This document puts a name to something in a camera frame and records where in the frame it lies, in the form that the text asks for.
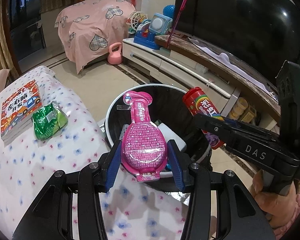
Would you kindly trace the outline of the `person's right hand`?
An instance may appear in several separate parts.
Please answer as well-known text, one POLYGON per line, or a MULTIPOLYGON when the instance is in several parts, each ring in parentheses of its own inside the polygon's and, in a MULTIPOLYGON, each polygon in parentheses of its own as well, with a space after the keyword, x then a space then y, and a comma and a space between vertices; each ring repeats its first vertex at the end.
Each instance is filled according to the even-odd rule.
POLYGON ((296 193, 294 183, 290 185, 286 196, 266 192, 263 189, 262 170, 253 177, 250 193, 261 210, 271 214, 269 224, 275 230, 289 229, 300 213, 300 194, 296 193))

